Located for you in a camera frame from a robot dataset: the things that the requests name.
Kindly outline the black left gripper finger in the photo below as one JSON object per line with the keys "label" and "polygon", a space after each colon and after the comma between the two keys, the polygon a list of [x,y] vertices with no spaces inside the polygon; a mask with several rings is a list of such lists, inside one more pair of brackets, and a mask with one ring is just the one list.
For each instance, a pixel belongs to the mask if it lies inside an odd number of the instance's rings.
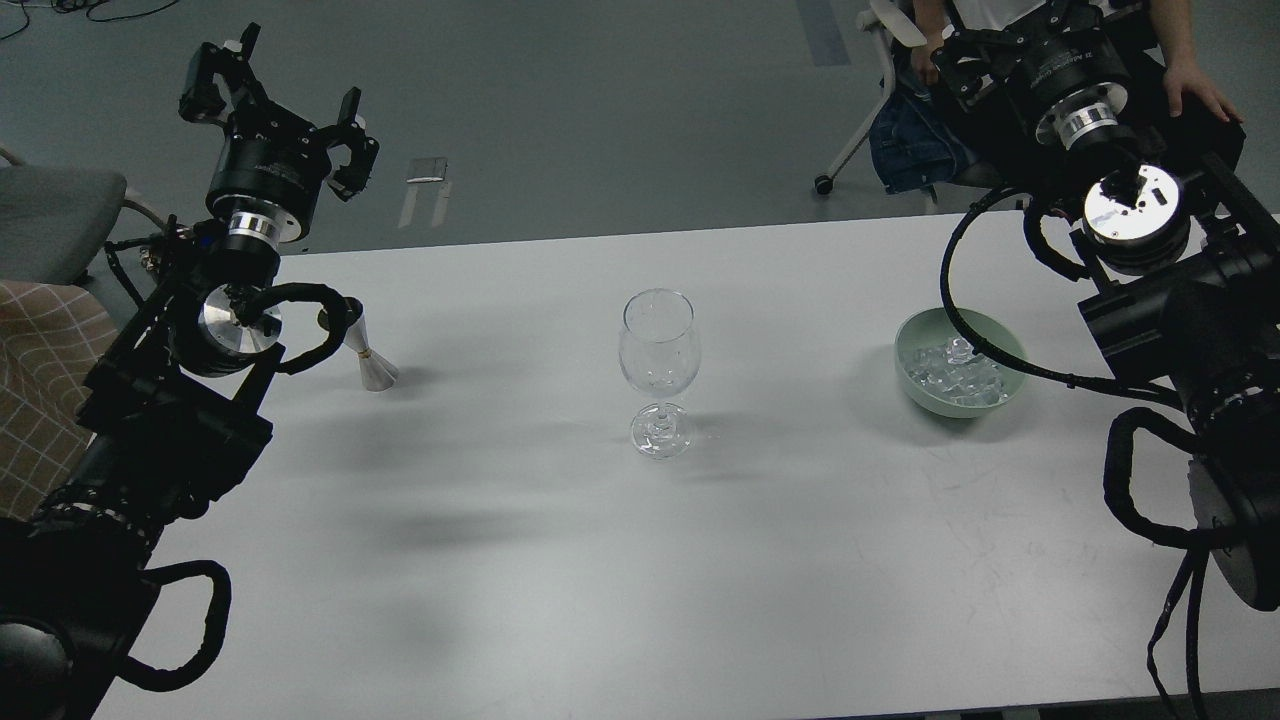
{"label": "black left gripper finger", "polygon": [[251,22],[238,40],[205,42],[192,56],[179,96],[179,117],[193,124],[228,126],[241,108],[264,108],[268,95],[250,61],[261,26]]}
{"label": "black left gripper finger", "polygon": [[317,131],[317,143],[325,151],[346,149],[348,160],[332,169],[326,184],[343,202],[362,193],[369,183],[380,143],[367,133],[367,123],[360,115],[362,91],[352,87],[340,101],[338,119]]}

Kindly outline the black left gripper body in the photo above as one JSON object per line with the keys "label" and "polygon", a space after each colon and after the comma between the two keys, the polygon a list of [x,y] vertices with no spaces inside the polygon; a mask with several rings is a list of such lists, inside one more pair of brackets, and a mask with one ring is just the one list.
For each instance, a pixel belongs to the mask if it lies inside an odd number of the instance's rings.
{"label": "black left gripper body", "polygon": [[210,214],[223,220],[241,209],[274,215],[282,242],[305,238],[333,169],[326,150],[311,136],[314,129],[307,120],[288,120],[250,106],[230,113],[205,197]]}

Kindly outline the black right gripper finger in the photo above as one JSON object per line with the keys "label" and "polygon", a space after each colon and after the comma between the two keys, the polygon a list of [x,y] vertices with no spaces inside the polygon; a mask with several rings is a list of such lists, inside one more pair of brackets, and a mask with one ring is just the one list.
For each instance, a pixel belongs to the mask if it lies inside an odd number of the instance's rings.
{"label": "black right gripper finger", "polygon": [[977,101],[984,87],[996,82],[996,61],[1020,49],[1021,36],[1011,29],[952,28],[931,60],[957,101]]}
{"label": "black right gripper finger", "polygon": [[1114,26],[1146,12],[1146,1],[1051,1],[1052,31],[1082,31]]}

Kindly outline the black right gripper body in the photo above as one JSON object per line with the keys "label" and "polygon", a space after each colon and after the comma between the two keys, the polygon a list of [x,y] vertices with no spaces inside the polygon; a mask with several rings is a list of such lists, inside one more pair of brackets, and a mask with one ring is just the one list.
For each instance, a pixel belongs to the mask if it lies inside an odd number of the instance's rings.
{"label": "black right gripper body", "polygon": [[1000,106],[1024,136],[1075,151],[1117,132],[1132,77],[1098,26],[1071,28],[1060,20],[1005,33]]}

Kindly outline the person's hand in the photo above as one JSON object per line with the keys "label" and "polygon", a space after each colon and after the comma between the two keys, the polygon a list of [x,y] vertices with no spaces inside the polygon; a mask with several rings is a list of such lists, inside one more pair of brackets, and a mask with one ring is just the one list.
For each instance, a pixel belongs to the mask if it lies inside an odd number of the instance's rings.
{"label": "person's hand", "polygon": [[1192,109],[1198,108],[1224,123],[1243,122],[1235,105],[1194,59],[1175,58],[1169,60],[1164,74],[1164,90],[1167,99],[1167,114],[1171,118],[1184,117]]}

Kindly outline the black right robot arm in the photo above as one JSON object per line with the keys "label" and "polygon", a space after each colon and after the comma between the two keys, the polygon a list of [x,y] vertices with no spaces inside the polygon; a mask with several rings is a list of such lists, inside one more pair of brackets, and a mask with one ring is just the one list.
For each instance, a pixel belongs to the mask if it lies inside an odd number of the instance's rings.
{"label": "black right robot arm", "polygon": [[[1103,500],[1184,553],[1152,638],[1185,602],[1204,719],[1208,565],[1252,609],[1277,609],[1277,222],[1235,174],[1240,113],[1201,68],[1187,1],[916,1],[913,17],[913,69],[1000,179],[943,251],[943,309],[1007,368],[1139,401],[1108,428]],[[1094,284],[1079,311],[1110,377],[1015,357],[957,310],[960,238],[1016,193],[1036,259]]]}

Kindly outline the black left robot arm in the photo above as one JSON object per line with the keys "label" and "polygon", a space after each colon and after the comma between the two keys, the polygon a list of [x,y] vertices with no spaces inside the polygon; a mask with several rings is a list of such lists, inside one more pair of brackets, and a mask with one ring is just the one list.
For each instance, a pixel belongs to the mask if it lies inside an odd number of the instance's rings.
{"label": "black left robot arm", "polygon": [[273,101],[251,67],[260,29],[195,53],[179,114],[224,135],[210,218],[150,238],[157,287],[84,380],[84,456],[27,520],[3,523],[5,719],[90,719],[116,680],[172,692],[212,666],[228,570],[151,568],[152,553],[256,464],[275,377],[333,356],[361,316],[325,284],[278,283],[279,247],[307,236],[323,187],[365,190],[379,142],[358,88],[325,127]]}

